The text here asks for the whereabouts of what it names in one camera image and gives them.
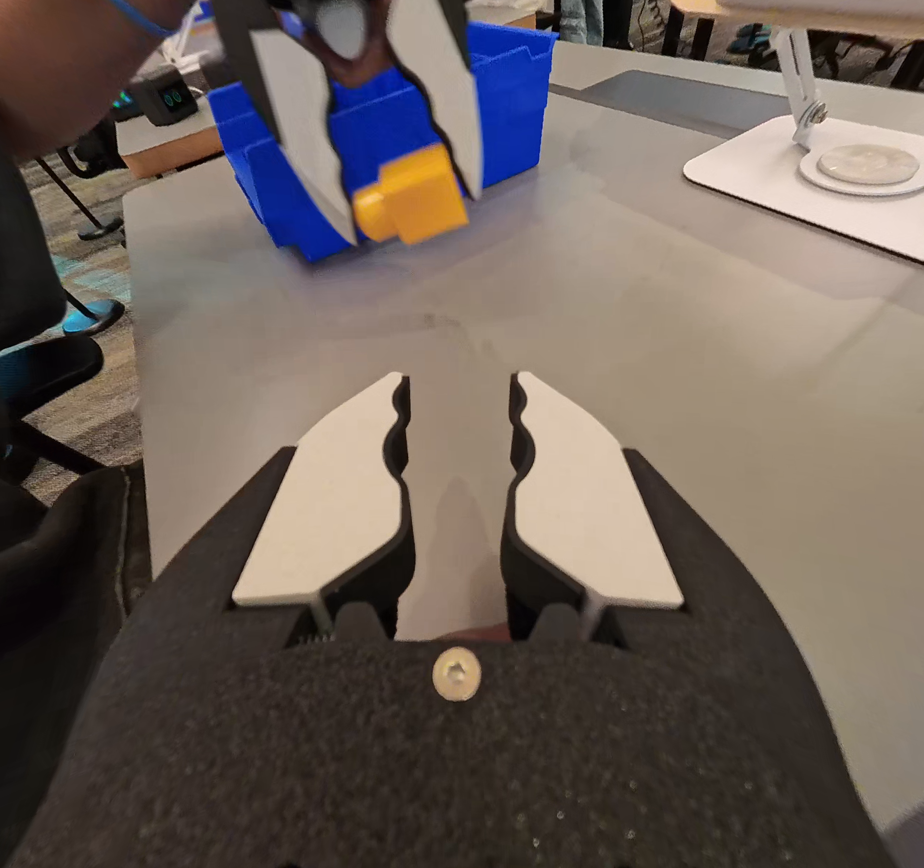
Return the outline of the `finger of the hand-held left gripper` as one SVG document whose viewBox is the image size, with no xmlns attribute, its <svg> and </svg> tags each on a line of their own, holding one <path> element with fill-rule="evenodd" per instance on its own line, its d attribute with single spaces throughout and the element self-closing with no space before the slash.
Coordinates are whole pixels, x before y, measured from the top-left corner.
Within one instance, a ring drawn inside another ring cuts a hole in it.
<svg viewBox="0 0 924 868">
<path fill-rule="evenodd" d="M 329 133 L 331 93 L 324 66 L 283 30 L 253 30 L 249 38 L 283 154 L 328 224 L 355 246 L 352 205 Z"/>
<path fill-rule="evenodd" d="M 468 197 L 483 186 L 482 137 L 475 77 L 440 0 L 391 0 L 387 40 L 400 68 L 420 87 Z"/>
</svg>

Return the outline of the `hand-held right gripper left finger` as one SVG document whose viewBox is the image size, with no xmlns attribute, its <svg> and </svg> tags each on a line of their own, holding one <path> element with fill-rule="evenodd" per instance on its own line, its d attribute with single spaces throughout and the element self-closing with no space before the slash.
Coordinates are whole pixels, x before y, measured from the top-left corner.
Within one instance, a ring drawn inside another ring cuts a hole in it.
<svg viewBox="0 0 924 868">
<path fill-rule="evenodd" d="M 416 567 L 408 466 L 410 377 L 343 402 L 295 445 L 231 594 L 244 610 L 302 608 L 332 636 L 346 607 L 371 609 L 385 637 Z"/>
</svg>

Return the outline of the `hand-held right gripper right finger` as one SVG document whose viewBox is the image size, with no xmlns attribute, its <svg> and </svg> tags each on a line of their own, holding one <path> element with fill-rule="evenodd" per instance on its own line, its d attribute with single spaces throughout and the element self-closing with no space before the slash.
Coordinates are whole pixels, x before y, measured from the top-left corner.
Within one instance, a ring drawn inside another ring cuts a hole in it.
<svg viewBox="0 0 924 868">
<path fill-rule="evenodd" d="M 616 439 L 529 371 L 509 388 L 510 463 L 500 544 L 507 625 L 525 641 L 563 607 L 594 637 L 615 608 L 678 611 L 685 599 Z"/>
</svg>

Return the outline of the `blue plastic bin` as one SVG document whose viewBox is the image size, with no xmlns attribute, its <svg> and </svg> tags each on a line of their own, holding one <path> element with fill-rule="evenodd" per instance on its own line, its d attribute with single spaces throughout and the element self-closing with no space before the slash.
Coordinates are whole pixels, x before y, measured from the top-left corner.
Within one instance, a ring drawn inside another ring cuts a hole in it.
<svg viewBox="0 0 924 868">
<path fill-rule="evenodd" d="M 539 162 L 556 36 L 471 21 L 468 47 L 479 93 L 483 185 L 505 181 Z M 395 68 L 356 89 L 333 86 L 329 117 L 347 188 L 375 181 L 381 165 L 435 143 L 423 97 Z M 207 100 L 225 157 L 251 211 L 278 248 L 311 262 L 348 246 L 324 219 L 239 81 Z"/>
</svg>

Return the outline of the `yellow one-stud toy block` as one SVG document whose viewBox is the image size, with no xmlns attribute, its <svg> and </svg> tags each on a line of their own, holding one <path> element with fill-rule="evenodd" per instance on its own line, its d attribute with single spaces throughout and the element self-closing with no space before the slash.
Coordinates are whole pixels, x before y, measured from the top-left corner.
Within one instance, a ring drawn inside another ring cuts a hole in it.
<svg viewBox="0 0 924 868">
<path fill-rule="evenodd" d="M 445 146 L 435 143 L 382 166 L 379 178 L 356 191 L 356 226 L 366 238 L 417 245 L 467 227 L 468 211 Z"/>
</svg>

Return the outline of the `person's left forearm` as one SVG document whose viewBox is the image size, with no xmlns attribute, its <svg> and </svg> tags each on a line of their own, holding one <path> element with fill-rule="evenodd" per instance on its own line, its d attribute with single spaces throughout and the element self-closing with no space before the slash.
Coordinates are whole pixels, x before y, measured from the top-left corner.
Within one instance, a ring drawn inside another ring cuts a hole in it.
<svg viewBox="0 0 924 868">
<path fill-rule="evenodd" d="M 177 30 L 197 0 L 129 0 Z M 2 149 L 16 162 L 72 143 L 160 46 L 105 0 L 1 0 Z"/>
</svg>

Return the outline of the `grey desk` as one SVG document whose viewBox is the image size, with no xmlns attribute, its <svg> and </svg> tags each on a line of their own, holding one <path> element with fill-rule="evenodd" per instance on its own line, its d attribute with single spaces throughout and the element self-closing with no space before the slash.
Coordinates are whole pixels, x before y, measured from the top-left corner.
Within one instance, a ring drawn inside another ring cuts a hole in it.
<svg viewBox="0 0 924 868">
<path fill-rule="evenodd" d="M 534 372 L 747 565 L 895 834 L 922 805 L 922 269 L 688 183 L 719 137 L 577 97 L 632 67 L 780 89 L 562 44 L 536 169 L 467 229 L 317 266 L 274 247 L 223 158 L 125 197 L 154 574 L 398 371 L 418 550 L 398 632 L 499 620 L 509 377 Z"/>
</svg>

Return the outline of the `person's grey sweatshirt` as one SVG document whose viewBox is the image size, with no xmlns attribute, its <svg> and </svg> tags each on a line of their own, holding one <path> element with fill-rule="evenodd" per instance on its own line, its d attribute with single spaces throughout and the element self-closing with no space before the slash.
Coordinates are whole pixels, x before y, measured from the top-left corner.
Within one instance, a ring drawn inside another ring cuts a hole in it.
<svg viewBox="0 0 924 868">
<path fill-rule="evenodd" d="M 98 633 L 123 622 L 153 581 L 145 465 L 78 477 L 52 505 L 2 481 L 2 656 L 66 613 Z"/>
</svg>

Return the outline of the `black office chair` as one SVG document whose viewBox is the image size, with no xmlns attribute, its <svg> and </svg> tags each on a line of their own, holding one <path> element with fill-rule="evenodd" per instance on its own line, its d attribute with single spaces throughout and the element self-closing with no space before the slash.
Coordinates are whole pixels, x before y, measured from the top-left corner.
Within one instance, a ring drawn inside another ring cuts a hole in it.
<svg viewBox="0 0 924 868">
<path fill-rule="evenodd" d="M 103 350 L 89 337 L 65 336 L 2 355 L 2 481 L 24 482 L 40 459 L 77 475 L 103 467 L 25 421 L 97 377 L 103 366 Z"/>
</svg>

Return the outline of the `white tablet stand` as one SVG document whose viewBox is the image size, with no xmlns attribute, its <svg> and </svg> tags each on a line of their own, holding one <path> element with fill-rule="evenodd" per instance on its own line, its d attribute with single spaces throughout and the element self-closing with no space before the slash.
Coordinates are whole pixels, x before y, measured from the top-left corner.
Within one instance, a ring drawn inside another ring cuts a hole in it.
<svg viewBox="0 0 924 868">
<path fill-rule="evenodd" d="M 773 118 L 684 166 L 699 187 L 909 261 L 923 261 L 923 139 L 829 115 L 808 33 L 773 28 L 791 117 Z"/>
</svg>

